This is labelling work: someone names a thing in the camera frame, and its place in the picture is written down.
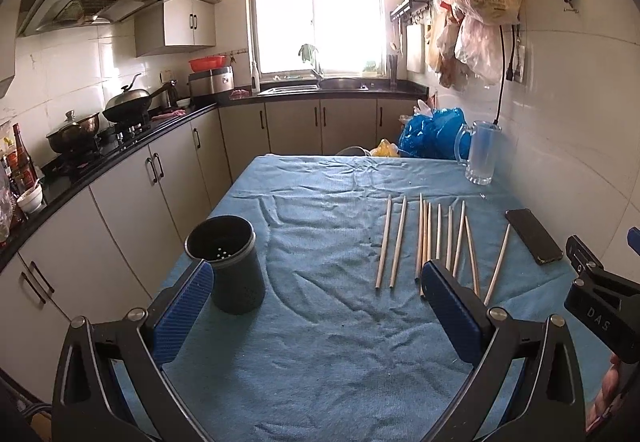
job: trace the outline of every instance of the glass mug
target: glass mug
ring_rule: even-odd
[[[492,122],[476,120],[473,126],[463,124],[456,135],[453,146],[456,160],[466,166],[465,177],[474,184],[486,186],[494,177],[495,162],[502,128]],[[471,134],[469,159],[460,158],[460,139],[464,133]]]

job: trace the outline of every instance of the black phone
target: black phone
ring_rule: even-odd
[[[538,265],[562,260],[562,249],[546,232],[530,209],[510,210],[504,213],[504,216],[518,233]]]

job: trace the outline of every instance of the rice cooker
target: rice cooker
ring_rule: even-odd
[[[209,106],[234,91],[234,71],[231,67],[204,70],[189,75],[189,92],[196,108]]]

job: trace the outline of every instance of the white bottle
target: white bottle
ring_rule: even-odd
[[[260,93],[260,74],[255,61],[251,63],[251,93],[256,96]]]

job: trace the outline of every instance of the red plastic bowl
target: red plastic bowl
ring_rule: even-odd
[[[226,63],[225,55],[217,55],[217,56],[207,56],[201,57],[200,59],[192,59],[189,61],[191,65],[191,70],[194,73],[196,72],[204,72],[204,70],[213,70],[216,68],[222,68]]]

